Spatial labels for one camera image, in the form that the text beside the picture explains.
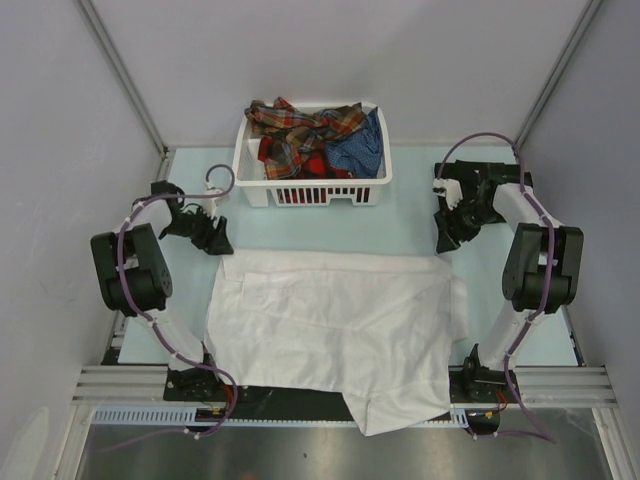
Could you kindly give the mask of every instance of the metal floor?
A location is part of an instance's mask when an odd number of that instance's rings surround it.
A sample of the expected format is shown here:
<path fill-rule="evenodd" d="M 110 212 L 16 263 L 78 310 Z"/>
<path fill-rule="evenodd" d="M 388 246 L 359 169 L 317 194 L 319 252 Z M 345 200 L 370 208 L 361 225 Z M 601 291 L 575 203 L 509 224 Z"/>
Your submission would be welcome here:
<path fill-rule="evenodd" d="M 503 429 L 529 429 L 516 409 Z M 79 480 L 610 479 L 591 410 L 539 410 L 559 441 L 473 441 L 456 429 L 412 428 L 363 437 L 357 428 L 228 427 L 195 441 L 159 436 L 106 454 L 157 427 L 91 427 Z"/>

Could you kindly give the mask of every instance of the gray wall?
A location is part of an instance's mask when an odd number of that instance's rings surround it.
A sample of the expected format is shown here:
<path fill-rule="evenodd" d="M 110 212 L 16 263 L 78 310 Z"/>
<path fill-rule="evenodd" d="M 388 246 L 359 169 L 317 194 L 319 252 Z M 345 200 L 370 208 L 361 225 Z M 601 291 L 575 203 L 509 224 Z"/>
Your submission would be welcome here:
<path fill-rule="evenodd" d="M 536 193 L 584 230 L 570 311 L 640 446 L 640 2 L 606 2 L 524 149 Z"/>
<path fill-rule="evenodd" d="M 42 471 L 111 318 L 89 239 L 158 159 L 71 0 L 0 2 L 0 65 L 0 465 L 47 407 Z"/>
<path fill-rule="evenodd" d="M 164 141 L 230 146 L 277 95 L 370 100 L 392 142 L 515 135 L 586 0 L 94 2 Z"/>

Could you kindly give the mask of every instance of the white plastic basket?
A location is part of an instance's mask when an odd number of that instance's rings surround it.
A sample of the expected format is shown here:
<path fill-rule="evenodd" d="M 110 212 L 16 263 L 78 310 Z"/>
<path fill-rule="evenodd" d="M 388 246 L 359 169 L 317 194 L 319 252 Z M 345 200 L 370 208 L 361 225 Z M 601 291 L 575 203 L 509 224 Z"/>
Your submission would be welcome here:
<path fill-rule="evenodd" d="M 296 104 L 304 113 L 314 113 L 323 108 L 335 108 L 341 104 Z M 362 102 L 362 110 L 369 113 L 376 108 L 373 103 Z M 378 120 L 382 134 L 383 158 L 377 178 L 349 180 L 267 180 L 264 163 L 258 160 L 260 136 L 251 132 L 246 117 L 242 120 L 236 150 L 233 156 L 233 172 L 236 186 L 245 193 L 252 207 L 269 206 L 269 193 L 279 207 L 308 207 L 329 205 L 334 198 L 347 198 L 355 206 L 375 205 L 380 190 L 391 181 L 391 154 L 389 132 L 382 110 L 378 108 Z"/>

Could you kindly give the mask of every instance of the work surface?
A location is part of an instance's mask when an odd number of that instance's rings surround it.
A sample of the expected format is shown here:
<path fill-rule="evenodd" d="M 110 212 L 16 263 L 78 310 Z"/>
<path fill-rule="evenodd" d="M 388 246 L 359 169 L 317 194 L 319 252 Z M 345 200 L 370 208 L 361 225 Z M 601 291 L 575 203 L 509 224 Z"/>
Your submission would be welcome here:
<path fill-rule="evenodd" d="M 229 220 L 227 232 L 235 248 L 435 255 L 437 230 L 433 213 L 437 199 L 431 182 L 433 166 L 446 151 L 446 147 L 392 147 L 393 180 L 383 189 L 375 207 L 353 207 L 350 201 L 334 200 L 328 207 L 252 208 L 237 188 L 218 212 Z M 216 163 L 231 165 L 232 158 L 230 148 L 178 149 L 168 180 L 187 193 L 202 193 L 207 169 Z M 511 150 L 506 147 L 460 148 L 455 158 L 513 162 Z M 214 181 L 224 187 L 228 174 L 214 175 Z M 487 225 L 473 241 L 443 255 L 451 260 L 454 273 L 465 281 L 469 298 L 469 337 L 453 345 L 450 365 L 462 364 L 502 308 L 502 269 L 512 239 L 507 225 Z M 219 259 L 196 250 L 184 238 L 166 237 L 160 245 L 173 279 L 171 308 L 182 315 L 195 335 L 204 338 Z M 214 344 L 224 341 L 212 340 Z M 143 326 L 130 322 L 119 362 L 167 361 L 168 355 L 155 338 Z M 561 313 L 531 332 L 517 358 L 517 365 L 521 366 L 576 364 Z"/>

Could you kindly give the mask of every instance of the plaid shirt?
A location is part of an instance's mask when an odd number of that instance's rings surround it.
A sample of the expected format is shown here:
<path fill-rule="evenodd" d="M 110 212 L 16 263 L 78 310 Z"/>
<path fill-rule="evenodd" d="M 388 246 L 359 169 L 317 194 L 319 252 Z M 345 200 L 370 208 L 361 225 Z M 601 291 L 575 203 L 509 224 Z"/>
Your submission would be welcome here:
<path fill-rule="evenodd" d="M 278 97 L 273 107 L 254 100 L 244 114 L 254 133 L 273 139 L 265 160 L 269 180 L 295 177 L 314 152 L 323 150 L 325 142 L 343 140 L 367 125 L 359 103 L 309 115 Z"/>

